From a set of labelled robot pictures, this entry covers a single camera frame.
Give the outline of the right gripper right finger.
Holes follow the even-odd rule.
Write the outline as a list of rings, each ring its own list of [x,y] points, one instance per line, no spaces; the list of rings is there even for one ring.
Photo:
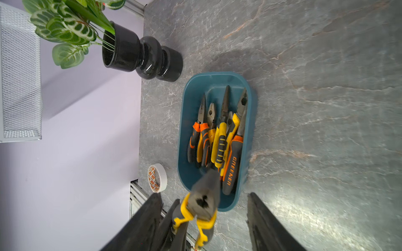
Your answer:
[[[305,250],[254,192],[248,194],[247,217],[254,251]]]

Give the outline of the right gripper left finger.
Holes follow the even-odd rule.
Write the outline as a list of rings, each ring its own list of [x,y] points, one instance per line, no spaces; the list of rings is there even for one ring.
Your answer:
[[[159,226],[162,198],[153,193],[103,251],[149,251]]]

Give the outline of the yellow black pliers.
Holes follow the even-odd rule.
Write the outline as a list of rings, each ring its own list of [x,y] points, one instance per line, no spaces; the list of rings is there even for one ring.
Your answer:
[[[198,236],[194,248],[203,247],[213,237],[219,204],[220,175],[217,170],[210,169],[174,209],[173,233],[179,236],[180,231],[186,232],[188,223],[196,219]]]
[[[211,152],[213,138],[216,130],[216,106],[212,102],[209,104],[207,113],[204,112],[204,123],[200,124],[200,138],[197,145],[197,164],[198,166],[208,166],[211,162]]]

